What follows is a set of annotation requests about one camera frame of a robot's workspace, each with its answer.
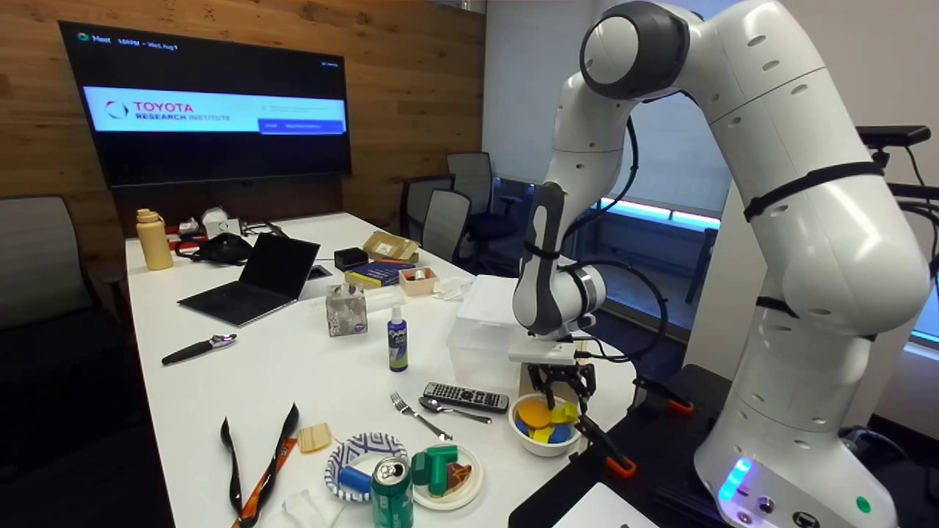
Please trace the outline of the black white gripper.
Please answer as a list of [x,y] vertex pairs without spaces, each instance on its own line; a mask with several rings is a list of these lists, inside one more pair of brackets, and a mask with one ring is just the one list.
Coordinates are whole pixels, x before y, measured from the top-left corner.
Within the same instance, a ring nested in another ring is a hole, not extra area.
[[596,364],[587,349],[554,345],[522,358],[531,386],[554,405],[559,383],[569,386],[578,401],[596,392]]

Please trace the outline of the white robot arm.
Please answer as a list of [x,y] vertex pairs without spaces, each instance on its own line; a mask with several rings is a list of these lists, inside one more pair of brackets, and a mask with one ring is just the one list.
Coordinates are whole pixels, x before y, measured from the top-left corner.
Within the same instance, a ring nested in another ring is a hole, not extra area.
[[660,0],[607,9],[565,81],[513,316],[560,335],[604,300],[565,234],[616,179],[634,106],[689,97],[767,260],[726,408],[694,455],[736,528],[899,528],[890,490],[839,439],[873,341],[927,300],[923,247],[811,36],[780,0],[704,21]]

